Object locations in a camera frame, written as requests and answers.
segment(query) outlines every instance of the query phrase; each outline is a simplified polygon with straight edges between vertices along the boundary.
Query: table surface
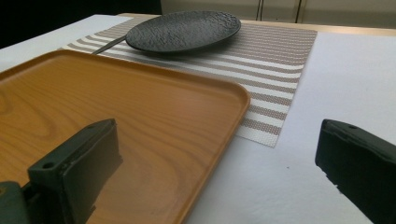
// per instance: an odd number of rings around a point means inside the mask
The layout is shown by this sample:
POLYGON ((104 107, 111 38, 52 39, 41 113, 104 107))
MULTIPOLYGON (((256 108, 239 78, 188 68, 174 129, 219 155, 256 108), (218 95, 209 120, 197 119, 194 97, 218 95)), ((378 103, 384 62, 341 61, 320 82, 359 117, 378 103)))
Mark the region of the table surface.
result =
MULTIPOLYGON (((130 19, 124 16, 94 15, 0 49, 0 71, 130 19)), ((187 222, 371 223, 314 159, 324 119, 348 122, 396 144, 395 30, 243 22, 317 27, 318 36, 276 147, 236 136, 187 222)))

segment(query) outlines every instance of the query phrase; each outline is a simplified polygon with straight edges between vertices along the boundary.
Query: black plate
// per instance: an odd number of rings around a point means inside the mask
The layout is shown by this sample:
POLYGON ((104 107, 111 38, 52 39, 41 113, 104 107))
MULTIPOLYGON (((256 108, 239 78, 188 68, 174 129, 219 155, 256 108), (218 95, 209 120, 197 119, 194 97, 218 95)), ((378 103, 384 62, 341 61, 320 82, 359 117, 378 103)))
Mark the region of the black plate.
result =
POLYGON ((176 12, 142 22, 126 35, 134 49, 171 53, 199 49, 236 34, 241 21, 218 11, 176 12))

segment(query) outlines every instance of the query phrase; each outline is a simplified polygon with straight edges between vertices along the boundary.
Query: striped placemat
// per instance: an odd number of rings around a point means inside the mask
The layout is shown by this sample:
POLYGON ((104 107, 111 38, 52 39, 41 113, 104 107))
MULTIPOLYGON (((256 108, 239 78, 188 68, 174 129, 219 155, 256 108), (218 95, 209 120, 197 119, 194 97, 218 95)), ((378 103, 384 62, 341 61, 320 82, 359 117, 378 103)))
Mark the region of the striped placemat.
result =
MULTIPOLYGON (((63 49, 92 53, 145 20, 130 19, 63 49)), ((101 55, 241 84, 249 91, 251 104, 237 135, 274 147, 316 36, 315 31, 243 23, 228 41, 191 54, 148 54, 123 41, 101 55)))

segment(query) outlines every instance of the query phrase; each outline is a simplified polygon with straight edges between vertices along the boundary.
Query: wooden tray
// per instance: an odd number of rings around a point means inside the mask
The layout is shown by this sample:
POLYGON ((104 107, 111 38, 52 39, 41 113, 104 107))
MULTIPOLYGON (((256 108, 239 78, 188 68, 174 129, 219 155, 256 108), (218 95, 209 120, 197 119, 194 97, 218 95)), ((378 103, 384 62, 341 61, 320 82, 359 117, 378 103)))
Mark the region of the wooden tray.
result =
POLYGON ((89 223, 181 223, 248 105, 231 82, 54 51, 0 74, 0 181, 24 185, 35 161, 114 118, 123 164, 89 223))

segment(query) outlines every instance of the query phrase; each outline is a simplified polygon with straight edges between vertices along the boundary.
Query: black object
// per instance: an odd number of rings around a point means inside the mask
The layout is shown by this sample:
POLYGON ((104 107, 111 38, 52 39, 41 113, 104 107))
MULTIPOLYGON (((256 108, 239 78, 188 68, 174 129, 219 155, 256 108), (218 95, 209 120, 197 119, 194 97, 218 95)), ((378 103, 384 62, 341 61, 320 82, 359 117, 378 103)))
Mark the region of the black object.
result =
POLYGON ((121 162, 114 119, 85 127, 32 165, 22 189, 0 183, 0 223, 85 223, 121 162))
POLYGON ((315 162, 371 221, 396 223, 396 146, 356 126, 325 119, 315 162))
POLYGON ((235 16, 219 11, 182 11, 142 22, 126 35, 134 49, 174 53, 220 42, 241 28, 235 16))

